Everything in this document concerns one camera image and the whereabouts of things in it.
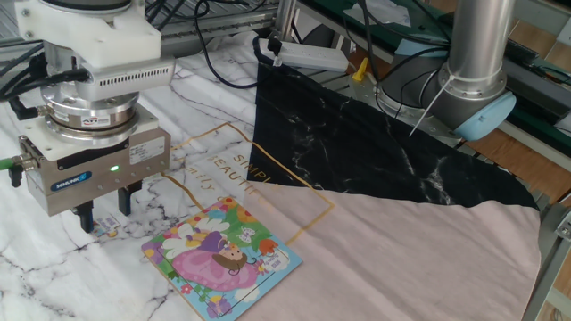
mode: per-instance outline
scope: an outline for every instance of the gold rectangle outline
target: gold rectangle outline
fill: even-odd
[[[297,231],[297,233],[295,233],[294,236],[292,236],[292,238],[290,238],[289,240],[287,240],[287,242],[285,242],[285,245],[289,246],[291,243],[295,242],[295,240],[297,240],[300,235],[305,232],[308,231],[310,228],[312,228],[316,223],[318,223],[321,219],[323,219],[334,207],[335,204],[333,202],[331,202],[327,197],[321,195],[321,193],[319,193],[316,189],[313,188],[313,186],[311,186],[308,182],[306,182],[305,180],[303,180],[301,177],[298,177],[297,175],[295,175],[290,169],[288,169],[286,166],[284,166],[282,163],[280,163],[279,161],[277,161],[273,156],[271,156],[268,152],[266,152],[266,150],[263,149],[263,147],[261,147],[258,143],[255,143],[254,141],[250,140],[243,132],[242,130],[236,128],[234,125],[226,122],[222,125],[216,126],[215,128],[208,130],[202,134],[200,134],[199,136],[194,136],[194,137],[190,137],[188,138],[185,142],[178,144],[172,148],[170,148],[171,151],[176,151],[177,149],[180,149],[181,147],[183,147],[186,144],[189,144],[190,142],[192,142],[195,139],[201,138],[203,136],[206,136],[212,132],[215,132],[225,126],[229,126],[231,128],[233,128],[238,134],[240,134],[244,140],[254,146],[256,146],[256,148],[258,148],[262,153],[264,153],[266,156],[268,156],[268,158],[270,158],[272,161],[274,161],[280,168],[282,168],[283,170],[285,170],[288,174],[290,174],[292,177],[295,177],[295,179],[297,179],[298,181],[300,181],[302,184],[306,185],[307,187],[309,187],[311,189],[311,191],[313,191],[313,193],[315,193],[320,199],[322,199],[323,201],[325,201],[327,204],[329,204],[329,207],[323,211],[321,214],[319,214],[316,218],[314,218],[308,225],[303,226],[302,228],[300,228],[299,231]],[[196,198],[193,196],[193,194],[190,192],[190,190],[188,190],[188,188],[186,188],[186,186],[180,184],[180,182],[177,181],[177,179],[175,179],[174,177],[171,177],[169,175],[165,175],[164,173],[161,173],[161,175],[163,177],[166,177],[168,180],[170,180],[172,183],[174,183],[176,186],[180,187],[183,191],[185,191],[185,193],[188,195],[188,197],[190,197],[190,199],[193,201],[193,203],[196,205],[196,207],[198,207],[200,210],[204,210],[204,207],[200,204],[200,202],[198,202],[196,200]]]

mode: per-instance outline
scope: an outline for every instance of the schunk label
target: schunk label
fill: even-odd
[[[79,174],[77,176],[74,177],[70,177],[66,180],[63,180],[61,182],[55,183],[52,185],[52,191],[53,192],[57,192],[60,191],[66,187],[70,187],[73,186],[77,183],[81,183],[83,181],[87,181],[89,178],[91,178],[91,172],[85,172],[83,174]]]

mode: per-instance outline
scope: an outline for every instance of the cartoon princess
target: cartoon princess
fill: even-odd
[[[256,283],[256,268],[247,264],[248,257],[220,232],[195,228],[186,240],[200,243],[172,261],[172,266],[186,280],[221,292],[246,289]]]
[[[196,249],[214,253],[212,259],[229,271],[239,271],[248,261],[248,257],[240,251],[240,248],[228,243],[226,236],[218,231],[202,232],[199,228],[195,228],[194,234],[187,235],[186,239],[190,242],[200,241],[201,244]]]

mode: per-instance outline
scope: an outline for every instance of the book cover illustration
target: book cover illustration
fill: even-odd
[[[302,263],[232,198],[154,237],[142,250],[204,320],[236,320]]]

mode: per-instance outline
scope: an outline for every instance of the yellow tag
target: yellow tag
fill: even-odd
[[[353,74],[353,80],[359,82],[363,81],[363,79],[365,78],[365,71],[367,70],[367,64],[368,64],[368,58],[365,57],[365,59],[363,59],[363,62],[360,64],[359,70],[357,70],[357,72]]]

